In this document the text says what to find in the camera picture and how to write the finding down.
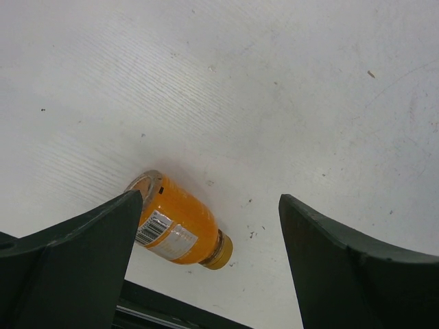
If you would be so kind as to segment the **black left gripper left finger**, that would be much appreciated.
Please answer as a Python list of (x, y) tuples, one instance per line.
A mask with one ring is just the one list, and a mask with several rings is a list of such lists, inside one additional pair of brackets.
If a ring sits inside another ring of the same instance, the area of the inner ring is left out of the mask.
[(2, 328), (110, 328), (142, 210), (138, 191), (22, 238), (1, 234)]

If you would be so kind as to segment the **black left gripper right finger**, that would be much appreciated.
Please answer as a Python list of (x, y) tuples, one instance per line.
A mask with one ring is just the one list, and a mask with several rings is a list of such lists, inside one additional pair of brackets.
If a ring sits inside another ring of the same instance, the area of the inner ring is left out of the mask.
[(438, 257), (330, 219), (291, 195), (279, 217), (305, 328), (437, 328)]

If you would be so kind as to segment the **orange juice bottle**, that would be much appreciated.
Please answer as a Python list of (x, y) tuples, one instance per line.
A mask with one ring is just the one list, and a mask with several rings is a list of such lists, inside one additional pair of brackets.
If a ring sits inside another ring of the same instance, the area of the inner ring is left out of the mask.
[(142, 173), (126, 191), (143, 200), (135, 242), (179, 265), (199, 264), (210, 270), (226, 266), (233, 242), (213, 213), (196, 197), (157, 170)]

